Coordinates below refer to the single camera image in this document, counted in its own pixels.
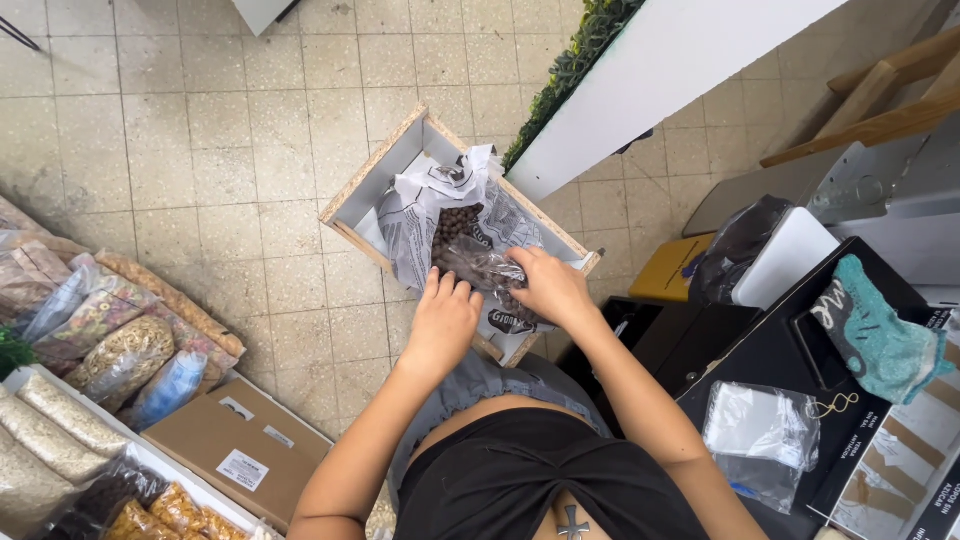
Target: yellow box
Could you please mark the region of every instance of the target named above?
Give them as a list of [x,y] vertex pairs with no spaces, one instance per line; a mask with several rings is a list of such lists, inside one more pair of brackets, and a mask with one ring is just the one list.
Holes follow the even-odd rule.
[[630,286],[630,296],[686,302],[690,278],[712,239],[710,233],[661,244]]

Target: green leaves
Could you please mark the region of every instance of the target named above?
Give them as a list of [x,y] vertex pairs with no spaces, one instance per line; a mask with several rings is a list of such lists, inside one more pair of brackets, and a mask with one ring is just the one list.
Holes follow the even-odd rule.
[[580,29],[570,38],[570,48],[554,60],[547,86],[530,105],[530,120],[520,128],[514,144],[503,157],[507,172],[537,138],[550,118],[584,80],[616,36],[645,0],[584,0]]

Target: metal stand leg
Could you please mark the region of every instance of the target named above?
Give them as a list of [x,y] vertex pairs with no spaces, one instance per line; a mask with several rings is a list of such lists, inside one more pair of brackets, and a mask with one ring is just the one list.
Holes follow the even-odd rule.
[[7,19],[0,17],[0,30],[3,30],[13,39],[24,44],[24,46],[29,47],[37,52],[40,52],[40,46],[34,43],[32,39],[24,35],[22,32],[16,29],[11,23],[7,22]]

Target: black top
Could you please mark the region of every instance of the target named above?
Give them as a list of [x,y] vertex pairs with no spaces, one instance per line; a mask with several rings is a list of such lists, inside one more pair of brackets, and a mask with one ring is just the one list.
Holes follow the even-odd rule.
[[395,539],[529,540],[564,488],[612,540],[708,540],[639,446],[543,408],[485,416],[421,454],[400,487]]

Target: cross tattoo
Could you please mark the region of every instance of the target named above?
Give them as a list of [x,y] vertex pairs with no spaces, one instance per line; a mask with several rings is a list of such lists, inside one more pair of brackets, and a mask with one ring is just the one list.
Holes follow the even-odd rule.
[[565,506],[566,510],[566,520],[570,525],[566,527],[560,527],[557,525],[557,535],[566,535],[566,540],[583,540],[583,537],[580,536],[581,532],[590,531],[590,523],[584,522],[581,525],[577,525],[577,506]]

